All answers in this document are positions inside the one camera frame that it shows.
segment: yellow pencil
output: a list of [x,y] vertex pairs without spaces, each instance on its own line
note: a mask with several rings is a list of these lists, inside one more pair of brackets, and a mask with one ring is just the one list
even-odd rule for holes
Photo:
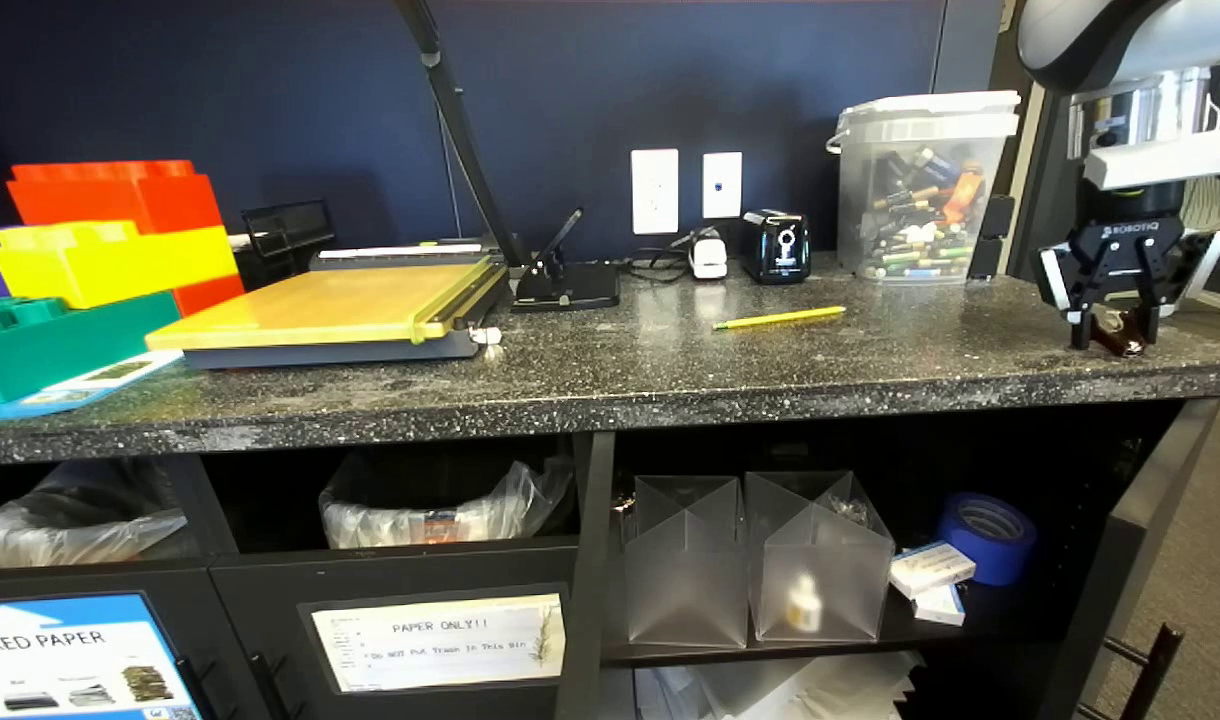
[[818,318],[841,318],[843,311],[849,311],[843,302],[818,302],[818,306],[802,306],[802,311],[737,315],[737,318],[721,318],[714,331],[726,331],[726,327],[818,322]]

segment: wall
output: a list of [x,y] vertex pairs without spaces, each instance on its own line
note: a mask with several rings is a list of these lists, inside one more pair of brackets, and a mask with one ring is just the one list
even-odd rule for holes
[[[566,252],[620,256],[636,242],[617,161],[641,127],[694,153],[737,127],[746,205],[826,214],[826,125],[930,85],[949,0],[430,6],[505,220],[537,242],[585,205]],[[192,155],[226,224],[298,194],[344,224],[424,230],[454,214],[392,0],[0,0],[0,163],[66,155]]]

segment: wall outlet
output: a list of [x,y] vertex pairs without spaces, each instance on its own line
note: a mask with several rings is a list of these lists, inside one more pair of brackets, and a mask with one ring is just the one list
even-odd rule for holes
[[632,230],[678,230],[678,148],[632,148]]
[[745,190],[745,155],[741,153],[702,153],[698,155],[698,214],[726,220],[741,214]]

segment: sign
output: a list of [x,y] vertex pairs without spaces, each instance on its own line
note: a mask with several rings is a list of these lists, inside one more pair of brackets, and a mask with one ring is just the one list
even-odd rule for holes
[[562,667],[558,593],[317,609],[334,692],[551,681]]
[[0,602],[0,717],[201,720],[141,594]]

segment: granite countertop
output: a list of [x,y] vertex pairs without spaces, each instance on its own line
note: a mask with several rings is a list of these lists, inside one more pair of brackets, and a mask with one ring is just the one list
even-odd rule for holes
[[[849,315],[712,331],[813,302],[849,302]],[[0,424],[0,465],[1220,396],[1220,311],[1184,306],[1149,355],[1117,360],[1066,352],[1066,327],[1018,278],[627,276],[620,306],[500,311],[497,322],[500,347],[477,360],[169,369],[105,402]]]

